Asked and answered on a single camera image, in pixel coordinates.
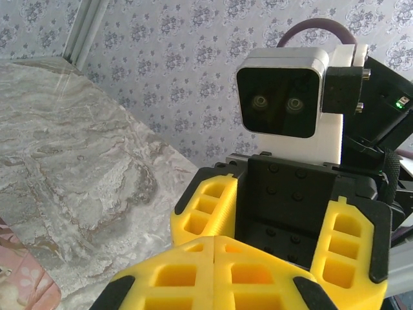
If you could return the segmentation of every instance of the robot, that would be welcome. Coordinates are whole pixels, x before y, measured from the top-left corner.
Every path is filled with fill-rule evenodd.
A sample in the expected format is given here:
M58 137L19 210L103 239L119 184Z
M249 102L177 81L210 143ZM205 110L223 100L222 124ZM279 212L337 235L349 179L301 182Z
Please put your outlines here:
M283 47L306 28L343 45ZM115 275L91 310L380 309L413 86L325 19L253 50L236 77L259 154L200 168L172 211L173 248Z

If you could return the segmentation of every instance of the black camera face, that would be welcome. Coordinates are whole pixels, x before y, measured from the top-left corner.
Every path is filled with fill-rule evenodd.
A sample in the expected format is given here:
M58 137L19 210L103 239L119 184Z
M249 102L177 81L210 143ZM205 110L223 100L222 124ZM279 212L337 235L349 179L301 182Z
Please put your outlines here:
M306 68L242 68L237 73L244 126L309 138L316 131L320 78Z

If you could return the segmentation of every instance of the camera lens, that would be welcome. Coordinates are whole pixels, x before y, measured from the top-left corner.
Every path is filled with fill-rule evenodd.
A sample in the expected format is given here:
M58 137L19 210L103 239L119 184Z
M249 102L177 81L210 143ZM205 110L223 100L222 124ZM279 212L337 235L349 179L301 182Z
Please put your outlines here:
M287 112L289 114L299 114L304 109L304 103L297 98L290 98L287 101Z
M258 111L265 110L268 107L268 101L266 97L257 95L252 99L252 107Z

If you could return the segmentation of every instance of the marble table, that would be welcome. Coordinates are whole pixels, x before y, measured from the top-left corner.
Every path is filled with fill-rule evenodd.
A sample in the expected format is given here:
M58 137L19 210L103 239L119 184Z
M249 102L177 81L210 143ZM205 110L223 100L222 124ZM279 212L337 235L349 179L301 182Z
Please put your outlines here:
M109 279L170 247L196 167L64 59L0 62L0 217L88 309Z

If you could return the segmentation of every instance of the wall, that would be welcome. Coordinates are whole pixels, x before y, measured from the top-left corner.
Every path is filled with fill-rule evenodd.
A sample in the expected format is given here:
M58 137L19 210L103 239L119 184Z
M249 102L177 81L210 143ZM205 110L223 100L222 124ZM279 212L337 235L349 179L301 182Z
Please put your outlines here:
M0 0L0 59L61 56L81 0Z
M241 125L234 72L310 17L343 23L370 55L412 79L413 0L111 0L83 69L196 165L254 152ZM289 46L324 46L320 30Z

